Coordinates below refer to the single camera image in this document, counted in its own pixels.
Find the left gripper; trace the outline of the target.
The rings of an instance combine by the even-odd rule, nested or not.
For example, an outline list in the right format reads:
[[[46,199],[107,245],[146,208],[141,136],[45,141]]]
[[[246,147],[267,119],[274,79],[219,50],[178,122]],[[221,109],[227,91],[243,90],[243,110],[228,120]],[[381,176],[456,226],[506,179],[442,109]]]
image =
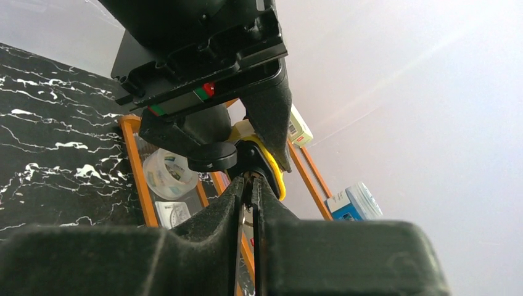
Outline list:
[[[274,1],[103,1],[102,6],[125,29],[111,71],[119,85],[115,101],[130,110],[146,109],[139,128],[143,140],[186,157],[193,171],[230,169],[237,164],[237,148],[228,142],[228,111],[218,104],[240,98],[279,168],[292,171],[288,51]]]

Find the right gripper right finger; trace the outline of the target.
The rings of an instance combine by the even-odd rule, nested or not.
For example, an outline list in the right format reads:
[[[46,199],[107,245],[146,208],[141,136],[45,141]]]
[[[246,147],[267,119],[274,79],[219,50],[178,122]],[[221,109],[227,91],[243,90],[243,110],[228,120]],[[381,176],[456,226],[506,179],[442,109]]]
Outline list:
[[[252,181],[257,295],[450,295],[425,232],[404,221],[301,220]]]

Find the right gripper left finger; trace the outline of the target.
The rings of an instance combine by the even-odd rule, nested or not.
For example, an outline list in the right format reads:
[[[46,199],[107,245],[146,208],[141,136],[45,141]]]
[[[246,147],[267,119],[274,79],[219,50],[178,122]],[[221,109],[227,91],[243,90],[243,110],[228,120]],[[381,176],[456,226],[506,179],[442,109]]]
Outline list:
[[[2,295],[233,295],[244,180],[173,229],[27,226],[1,244]]]

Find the yellow padlock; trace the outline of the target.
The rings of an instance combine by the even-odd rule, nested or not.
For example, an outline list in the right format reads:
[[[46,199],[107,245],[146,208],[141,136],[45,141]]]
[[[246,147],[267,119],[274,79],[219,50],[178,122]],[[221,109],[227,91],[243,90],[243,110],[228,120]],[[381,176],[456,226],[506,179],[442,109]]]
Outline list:
[[[265,177],[276,198],[282,201],[286,197],[283,172],[274,157],[269,153],[261,139],[255,134],[248,120],[235,123],[228,142],[237,149],[237,163],[226,170],[230,180],[253,171]]]

